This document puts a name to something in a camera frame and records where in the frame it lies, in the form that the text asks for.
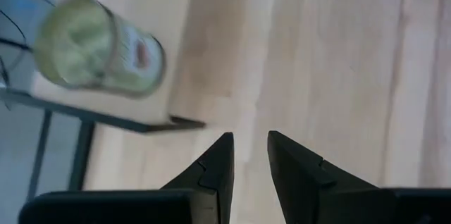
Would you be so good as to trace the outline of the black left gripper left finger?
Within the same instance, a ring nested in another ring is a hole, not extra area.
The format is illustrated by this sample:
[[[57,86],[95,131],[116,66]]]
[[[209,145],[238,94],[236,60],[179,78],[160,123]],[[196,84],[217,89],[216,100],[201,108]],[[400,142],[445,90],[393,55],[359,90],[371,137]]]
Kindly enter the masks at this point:
[[[235,178],[233,133],[222,134],[198,159],[162,187],[178,194],[170,224],[229,224]]]

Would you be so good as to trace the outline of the wooden shelf with black legs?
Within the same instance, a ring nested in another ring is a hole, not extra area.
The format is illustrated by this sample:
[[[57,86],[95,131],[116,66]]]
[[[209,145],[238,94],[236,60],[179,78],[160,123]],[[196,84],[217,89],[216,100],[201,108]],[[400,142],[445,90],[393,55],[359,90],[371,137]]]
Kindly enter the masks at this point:
[[[51,84],[36,75],[32,93],[0,89],[0,100],[44,110],[39,136],[36,164],[32,170],[29,193],[34,194],[42,167],[51,117],[55,113],[78,118],[81,122],[69,190],[82,190],[94,180],[94,167],[101,153],[108,148],[103,138],[118,140],[127,131],[149,134],[164,131],[203,128],[202,121],[190,120],[169,113],[174,100],[183,30],[191,0],[100,0],[110,9],[156,35],[166,52],[166,66],[161,86],[146,98],[125,97],[91,90],[69,90]]]

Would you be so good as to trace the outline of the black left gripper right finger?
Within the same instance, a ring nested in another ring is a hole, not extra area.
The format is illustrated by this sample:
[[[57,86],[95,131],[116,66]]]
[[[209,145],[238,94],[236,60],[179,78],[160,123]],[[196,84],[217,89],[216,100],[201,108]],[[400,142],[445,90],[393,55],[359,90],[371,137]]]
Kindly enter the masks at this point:
[[[271,177],[287,224],[352,224],[344,198],[378,188],[328,162],[279,131],[267,137]]]

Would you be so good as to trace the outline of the green glass jar candle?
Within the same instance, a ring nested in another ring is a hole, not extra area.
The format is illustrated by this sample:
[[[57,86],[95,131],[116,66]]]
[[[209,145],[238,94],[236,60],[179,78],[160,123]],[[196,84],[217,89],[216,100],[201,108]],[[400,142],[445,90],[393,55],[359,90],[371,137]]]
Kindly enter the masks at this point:
[[[142,98],[166,72],[158,39],[97,0],[59,2],[39,25],[32,50],[41,75],[66,89]]]

